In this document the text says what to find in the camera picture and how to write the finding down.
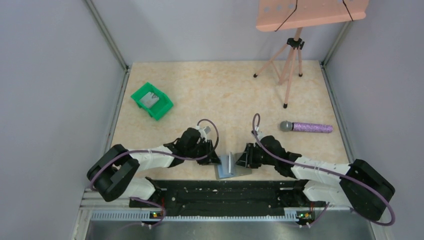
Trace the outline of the grey card holder wallet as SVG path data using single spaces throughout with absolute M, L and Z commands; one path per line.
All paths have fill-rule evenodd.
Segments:
M 250 168 L 236 165 L 236 161 L 242 156 L 242 153 L 232 153 L 219 156 L 220 164 L 214 167 L 215 178 L 217 180 L 242 177 L 252 174 Z

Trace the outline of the card with black stripe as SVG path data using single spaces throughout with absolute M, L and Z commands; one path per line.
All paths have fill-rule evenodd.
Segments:
M 143 97 L 139 99 L 139 102 L 142 107 L 150 109 L 152 108 L 160 98 L 154 92 L 147 92 Z

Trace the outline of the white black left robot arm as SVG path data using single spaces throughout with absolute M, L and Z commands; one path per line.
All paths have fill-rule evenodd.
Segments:
M 208 131 L 208 127 L 189 127 L 174 141 L 150 149 L 134 150 L 115 144 L 88 170 L 90 187 L 106 202 L 119 197 L 149 200 L 158 187 L 147 179 L 135 180 L 136 173 L 172 168 L 185 161 L 196 161 L 199 165 L 219 163 L 216 154 L 219 141 L 213 143 L 208 139 Z

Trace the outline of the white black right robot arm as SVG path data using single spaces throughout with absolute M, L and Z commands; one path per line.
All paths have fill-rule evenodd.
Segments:
M 285 150 L 272 135 L 247 143 L 236 165 L 258 169 L 273 166 L 282 176 L 299 181 L 301 193 L 311 202 L 346 206 L 370 221 L 379 221 L 396 190 L 362 159 L 350 164 L 313 160 Z

